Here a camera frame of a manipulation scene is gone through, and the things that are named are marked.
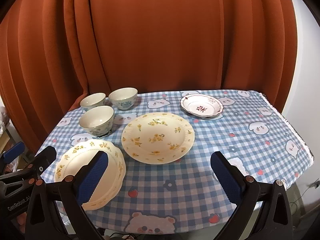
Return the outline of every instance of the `blue gripper pad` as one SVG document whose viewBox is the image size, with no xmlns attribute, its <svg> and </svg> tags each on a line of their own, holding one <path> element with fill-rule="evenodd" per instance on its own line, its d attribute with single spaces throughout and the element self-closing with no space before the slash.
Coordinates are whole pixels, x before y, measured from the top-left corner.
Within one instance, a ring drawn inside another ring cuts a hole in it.
<svg viewBox="0 0 320 240">
<path fill-rule="evenodd" d="M 4 163 L 11 163 L 16 157 L 24 152 L 24 143 L 18 142 L 10 150 L 3 154 Z"/>
<path fill-rule="evenodd" d="M 221 152 L 214 152 L 211 155 L 210 163 L 229 201 L 239 205 L 245 188 L 243 176 L 241 178 L 235 170 L 236 167 L 232 166 Z"/>
<path fill-rule="evenodd" d="M 91 170 L 84 177 L 77 190 L 77 202 L 79 205 L 86 203 L 92 196 L 95 188 L 97 187 L 103 173 L 108 167 L 108 155 L 102 152 L 100 158 L 96 161 Z"/>
</svg>

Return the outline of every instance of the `white wall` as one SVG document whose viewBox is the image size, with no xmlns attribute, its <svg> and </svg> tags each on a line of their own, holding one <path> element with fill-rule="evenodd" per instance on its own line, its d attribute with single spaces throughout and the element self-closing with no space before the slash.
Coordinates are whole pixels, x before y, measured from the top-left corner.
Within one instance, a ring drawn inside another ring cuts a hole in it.
<svg viewBox="0 0 320 240">
<path fill-rule="evenodd" d="M 296 181 L 301 194 L 320 177 L 320 27 L 302 0 L 292 0 L 297 20 L 298 53 L 287 102 L 282 112 L 309 146 L 313 166 Z M 302 197 L 306 211 L 320 203 L 320 187 Z"/>
</svg>

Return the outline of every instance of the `yellow floral plate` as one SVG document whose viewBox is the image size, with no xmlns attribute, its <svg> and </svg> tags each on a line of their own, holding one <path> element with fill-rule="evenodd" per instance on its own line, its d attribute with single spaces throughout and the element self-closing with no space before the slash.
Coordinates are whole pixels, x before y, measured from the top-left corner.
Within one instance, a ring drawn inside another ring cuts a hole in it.
<svg viewBox="0 0 320 240">
<path fill-rule="evenodd" d="M 82 204 L 84 210 L 99 209 L 118 194 L 126 171 L 121 150 L 115 147 L 112 142 L 104 140 L 91 139 L 80 142 L 62 155 L 54 174 L 54 182 L 62 181 L 67 175 L 76 175 L 80 168 L 87 165 L 98 151 L 104 151 L 108 154 L 108 167 L 90 200 Z"/>
<path fill-rule="evenodd" d="M 121 141 L 135 160 L 164 164 L 183 157 L 191 149 L 195 133 L 191 124 L 176 114 L 149 113 L 131 121 Z"/>
</svg>

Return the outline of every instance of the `blue gingham tablecloth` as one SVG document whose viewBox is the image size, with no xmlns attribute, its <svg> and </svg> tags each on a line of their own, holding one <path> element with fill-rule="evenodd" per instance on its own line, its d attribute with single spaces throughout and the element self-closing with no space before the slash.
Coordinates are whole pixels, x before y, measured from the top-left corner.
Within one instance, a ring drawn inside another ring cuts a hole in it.
<svg viewBox="0 0 320 240">
<path fill-rule="evenodd" d="M 204 120 L 183 111 L 180 99 L 191 93 L 219 98 L 224 105 L 222 114 Z M 125 153 L 121 144 L 125 125 L 150 112 L 174 113 L 191 123 L 195 142 L 183 158 L 164 165 L 149 165 Z M 51 145 L 57 151 L 57 159 L 42 174 L 45 182 L 53 182 L 56 163 L 64 152 L 80 141 L 95 138 L 78 124 L 83 113 L 82 108 L 68 112 L 40 148 L 39 151 Z M 303 140 L 256 91 L 146 93 L 138 95 L 134 107 L 127 111 L 115 108 L 115 114 L 112 133 L 103 139 L 122 150 L 127 172 L 118 195 L 103 208 L 87 212 L 97 227 L 167 234 L 226 222 L 236 205 L 229 202 L 210 167 L 210 157 L 215 151 L 221 151 L 244 175 L 269 183 L 281 179 L 286 188 L 313 163 Z"/>
</svg>

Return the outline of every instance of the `ceramic bowl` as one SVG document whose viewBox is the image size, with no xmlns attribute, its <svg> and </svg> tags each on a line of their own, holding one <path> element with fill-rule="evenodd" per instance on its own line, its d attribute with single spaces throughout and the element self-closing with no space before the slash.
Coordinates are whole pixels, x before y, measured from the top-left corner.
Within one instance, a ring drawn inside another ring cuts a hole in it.
<svg viewBox="0 0 320 240">
<path fill-rule="evenodd" d="M 138 90 L 135 88 L 121 88 L 110 93 L 109 99 L 117 108 L 127 110 L 134 105 Z"/>
<path fill-rule="evenodd" d="M 124 150 L 147 164 L 170 163 L 192 147 L 195 133 L 191 124 L 172 113 L 148 113 L 131 121 L 122 133 Z"/>
<path fill-rule="evenodd" d="M 105 93 L 96 93 L 89 95 L 80 101 L 80 106 L 82 106 L 85 111 L 88 111 L 96 106 L 103 106 L 106 101 Z"/>
<path fill-rule="evenodd" d="M 222 103 L 209 95 L 191 94 L 180 100 L 181 107 L 198 117 L 213 117 L 223 111 Z"/>
<path fill-rule="evenodd" d="M 91 139 L 70 148 L 56 165 L 54 182 L 62 181 L 68 175 L 76 175 L 87 165 L 98 151 L 108 154 L 108 167 L 95 188 L 90 200 L 83 203 L 84 210 L 95 210 L 105 206 L 119 192 L 126 172 L 123 154 L 112 142 Z"/>
<path fill-rule="evenodd" d="M 115 111 L 111 106 L 97 106 L 81 116 L 79 125 L 94 136 L 108 135 L 114 116 Z"/>
</svg>

